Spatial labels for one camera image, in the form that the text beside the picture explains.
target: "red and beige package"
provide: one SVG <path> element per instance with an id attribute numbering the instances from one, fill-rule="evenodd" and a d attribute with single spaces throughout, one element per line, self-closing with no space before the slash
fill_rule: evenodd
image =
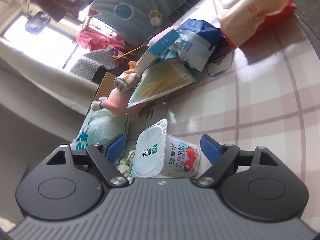
<path id="1" fill-rule="evenodd" d="M 235 48 L 296 9 L 292 0 L 213 0 L 213 3 L 221 31 Z"/>

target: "triangular cutout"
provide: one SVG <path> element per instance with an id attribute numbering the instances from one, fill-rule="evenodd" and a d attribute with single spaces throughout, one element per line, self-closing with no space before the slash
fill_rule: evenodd
<path id="1" fill-rule="evenodd" d="M 60 165 L 66 163 L 66 154 L 64 151 L 58 151 L 48 162 L 47 165 Z"/>
<path id="2" fill-rule="evenodd" d="M 278 166 L 278 163 L 266 152 L 261 152 L 260 165 Z"/>

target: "red strawberry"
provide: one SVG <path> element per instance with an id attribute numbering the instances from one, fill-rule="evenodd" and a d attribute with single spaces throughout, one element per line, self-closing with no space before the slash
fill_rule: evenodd
<path id="1" fill-rule="evenodd" d="M 183 165 L 183 171 L 187 172 L 190 171 L 193 167 L 193 161 L 192 160 L 186 160 L 184 165 Z"/>
<path id="2" fill-rule="evenodd" d="M 186 154 L 189 160 L 191 160 L 193 163 L 196 161 L 196 152 L 192 147 L 188 147 L 186 150 Z"/>

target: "gray gripper base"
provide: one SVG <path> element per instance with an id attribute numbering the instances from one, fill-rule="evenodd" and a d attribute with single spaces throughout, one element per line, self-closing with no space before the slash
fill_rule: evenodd
<path id="1" fill-rule="evenodd" d="M 301 220 L 261 223 L 231 211 L 212 189 L 189 179 L 135 179 L 111 190 L 103 203 L 74 220 L 25 218 L 14 240 L 311 240 Z"/>

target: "strawberry yogurt container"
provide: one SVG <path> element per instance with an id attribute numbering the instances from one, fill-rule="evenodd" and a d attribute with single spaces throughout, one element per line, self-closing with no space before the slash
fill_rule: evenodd
<path id="1" fill-rule="evenodd" d="M 167 133 L 162 119 L 144 130 L 137 141 L 132 167 L 133 178 L 191 178 L 200 163 L 198 147 Z"/>

